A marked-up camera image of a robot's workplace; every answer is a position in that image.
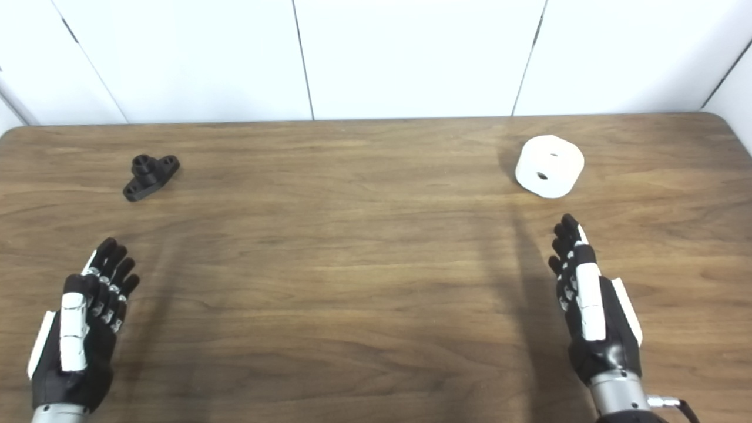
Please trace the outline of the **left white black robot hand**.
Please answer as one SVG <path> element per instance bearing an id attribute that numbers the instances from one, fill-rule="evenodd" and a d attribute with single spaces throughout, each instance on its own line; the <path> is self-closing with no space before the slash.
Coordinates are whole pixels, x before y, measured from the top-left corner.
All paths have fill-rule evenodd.
<path id="1" fill-rule="evenodd" d="M 108 395 L 118 334 L 139 286 L 135 261 L 115 238 L 67 276 L 59 309 L 46 311 L 27 365 L 35 422 L 86 422 Z"/>

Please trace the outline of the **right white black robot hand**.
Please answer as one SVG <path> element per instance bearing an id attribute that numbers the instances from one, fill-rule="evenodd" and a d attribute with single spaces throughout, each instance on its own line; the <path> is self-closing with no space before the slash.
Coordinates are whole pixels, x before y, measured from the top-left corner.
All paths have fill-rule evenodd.
<path id="1" fill-rule="evenodd" d="M 629 318 L 628 295 L 602 275 L 585 229 L 571 214 L 562 215 L 553 233 L 548 265 L 571 337 L 568 356 L 575 374 L 586 385 L 607 371 L 642 377 L 639 324 Z"/>

